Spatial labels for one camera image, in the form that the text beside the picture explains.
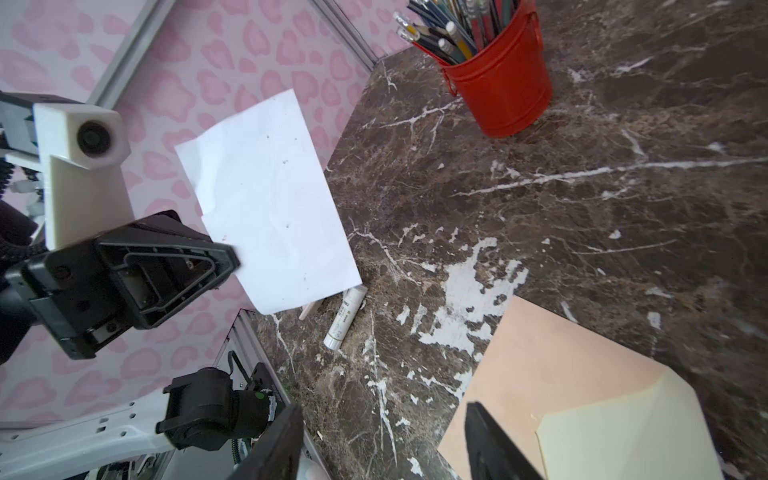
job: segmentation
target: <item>pencil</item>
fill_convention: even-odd
[[[506,28],[512,18],[512,0],[502,0],[502,25]]]
[[[392,18],[400,24],[405,30],[408,30],[411,32],[411,35],[416,35],[416,27],[413,23],[409,22],[409,20],[402,15],[402,13],[395,10],[394,13],[392,13]]]
[[[456,44],[456,47],[467,60],[474,56],[472,55],[472,52],[469,51],[469,47],[467,46],[462,36],[458,33],[458,27],[456,27],[455,23],[448,22],[448,24],[445,26],[445,30],[448,32],[448,35],[453,38],[453,42]]]
[[[417,47],[420,47],[423,51],[426,51],[434,58],[439,58],[449,65],[454,65],[456,63],[453,58],[446,55],[445,52],[440,49],[436,40],[422,36],[418,31],[416,32],[416,35],[414,35],[410,31],[405,30],[403,27],[398,27],[397,35],[399,35],[403,40],[411,42]]]
[[[493,21],[491,20],[491,2],[490,0],[478,0],[480,9],[480,18],[482,19],[482,29],[485,33],[485,44],[489,45],[495,38]]]
[[[440,47],[440,50],[443,50],[446,55],[453,58],[453,60],[459,64],[462,63],[464,60],[466,60],[465,56],[462,55],[462,53],[458,50],[458,48],[454,47],[451,43],[449,43],[444,38],[440,38],[438,41],[438,46]]]
[[[482,36],[482,21],[478,15],[477,4],[475,0],[467,1],[467,11],[469,13],[469,23],[472,25],[472,37],[475,40],[478,51],[485,47],[485,39]]]

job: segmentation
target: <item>white tube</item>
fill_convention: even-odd
[[[349,330],[349,325],[352,324],[352,320],[355,318],[355,314],[358,308],[360,308],[360,303],[362,303],[366,293],[368,293],[368,289],[364,285],[354,286],[347,290],[344,300],[341,302],[339,312],[336,314],[336,318],[333,319],[326,339],[323,340],[325,346],[331,350],[339,349],[346,331]]]

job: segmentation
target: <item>pink spot pattern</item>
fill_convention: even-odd
[[[0,80],[20,91],[43,92],[53,89],[48,70],[17,51],[0,49]]]
[[[280,78],[280,73],[277,71],[269,70],[261,78],[261,96],[265,100],[287,89],[288,87],[283,85],[283,79]]]
[[[281,0],[259,0],[259,9],[264,18],[272,23],[281,23],[283,16],[280,14]]]
[[[392,30],[386,33],[386,44],[392,51],[402,50],[408,46],[408,43]]]
[[[64,405],[72,406],[79,403],[93,402],[102,396],[112,395],[122,386],[123,382],[120,379],[105,379],[101,372],[88,372],[74,383],[72,390],[69,391],[67,399],[64,401]]]
[[[268,55],[270,53],[270,40],[266,37],[256,22],[251,20],[243,30],[243,43],[251,55]]]
[[[305,37],[315,36],[315,21],[307,10],[302,10],[293,16],[293,26]]]
[[[374,51],[391,53],[387,35],[394,22],[379,18],[376,9],[404,12],[398,0],[341,3]],[[117,107],[133,151],[122,169],[136,217],[172,209],[185,225],[205,232],[199,203],[175,154],[180,142],[293,88],[325,166],[368,72],[305,2],[178,4]],[[85,101],[134,22],[108,2],[89,4],[87,11],[80,0],[9,5],[19,6],[4,9],[4,14],[10,11],[9,42],[0,48],[0,90],[49,92],[78,101]],[[66,31],[32,28],[56,22],[67,25]],[[79,83],[73,78],[76,68]],[[100,350],[96,363],[68,360],[44,327],[33,327],[0,367],[0,421],[36,415],[42,421],[71,419],[125,404],[175,376],[209,366],[240,308],[253,306],[233,278],[161,327],[129,330]]]
[[[117,110],[125,123],[128,140],[138,143],[145,139],[147,136],[147,128],[144,126],[144,119],[141,117],[138,108],[126,102],[121,102],[118,105]]]
[[[178,144],[193,140],[196,137],[197,135],[189,128],[182,128],[179,131],[167,131],[163,134],[163,146],[172,154],[176,154],[175,147]]]
[[[152,203],[147,205],[147,209],[144,211],[144,216],[149,217],[150,215],[155,215],[156,213],[163,212],[166,210],[178,211],[178,209],[179,209],[179,204],[177,204],[173,200],[168,200],[167,198],[158,198],[156,200],[152,200]]]
[[[154,151],[144,152],[142,172],[150,180],[168,180],[177,176],[176,165],[170,158]]]
[[[29,410],[47,405],[56,399],[56,391],[48,379],[34,378],[19,383],[5,398],[0,409]]]
[[[301,104],[306,104],[320,93],[317,78],[308,71],[293,72],[291,80],[293,81],[293,90],[296,92],[296,98],[299,99]]]
[[[123,170],[123,177],[125,178],[125,187],[130,190],[137,185],[141,185],[144,179],[136,175],[130,170]]]
[[[213,12],[208,15],[208,28],[216,35],[224,35],[224,26],[222,25],[223,18],[219,12]]]
[[[158,328],[148,330],[144,334],[144,341],[146,343],[171,343],[181,337],[181,330],[176,325],[174,319],[166,320]]]
[[[197,349],[191,345],[183,345],[174,351],[174,354],[170,356],[170,367],[174,370],[181,370],[187,366],[188,362],[197,360],[200,354]]]
[[[173,28],[162,28],[152,42],[152,54],[162,61],[184,61],[192,55],[192,46]]]
[[[72,80],[83,87],[83,89],[86,91],[93,90],[94,85],[96,85],[96,80],[94,80],[94,75],[93,72],[91,72],[91,68],[86,67],[85,65],[74,68],[72,71]]]
[[[248,15],[248,0],[219,0],[221,7],[230,15]]]
[[[194,316],[185,333],[191,335],[207,335],[216,329],[214,316],[208,312],[198,313]]]
[[[163,365],[160,353],[155,349],[136,350],[125,358],[120,366],[120,377],[126,380],[139,376],[151,376],[160,372]]]
[[[296,34],[290,30],[283,32],[283,40],[277,45],[277,63],[281,65],[296,65],[304,63],[306,55],[299,48]]]
[[[237,68],[243,73],[256,73],[259,71],[256,64],[248,58],[241,58],[240,61],[237,62]]]
[[[103,45],[91,44],[90,48],[91,53],[93,53],[96,58],[101,60],[105,65],[109,65],[109,62],[111,62],[112,58],[114,57],[114,52],[109,48],[104,47]]]
[[[178,122],[187,121],[196,101],[197,97],[184,87],[179,76],[168,70],[154,73],[144,96],[144,104],[152,114]]]
[[[237,93],[235,94],[235,111],[240,113],[248,107],[253,107],[259,102],[256,95],[250,93],[245,85],[239,86]]]
[[[211,105],[221,105],[232,91],[230,84],[210,70],[197,72],[197,84],[200,86],[200,96],[203,101]]]
[[[192,195],[184,180],[176,180],[174,185],[170,188],[170,191],[173,192],[173,194],[179,197],[181,200],[186,200]]]
[[[207,130],[216,124],[216,118],[211,114],[199,114],[197,124],[200,125],[200,128]]]
[[[101,28],[107,35],[126,35],[131,31],[131,26],[116,15],[105,15],[101,20]]]
[[[205,59],[208,60],[208,63],[219,70],[231,70],[235,68],[235,64],[232,61],[232,52],[230,52],[227,44],[219,38],[213,40],[208,45],[203,45],[200,53],[202,53]]]

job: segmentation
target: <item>marble table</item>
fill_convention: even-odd
[[[332,473],[451,478],[436,446],[512,292],[669,365],[730,478],[768,475],[768,4],[538,5],[554,85],[495,140],[415,49],[327,178],[369,288],[257,323]]]

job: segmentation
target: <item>red bucket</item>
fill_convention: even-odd
[[[509,137],[536,121],[552,99],[542,50],[536,3],[520,0],[507,28],[488,47],[458,65],[442,62],[442,72],[483,133]]]

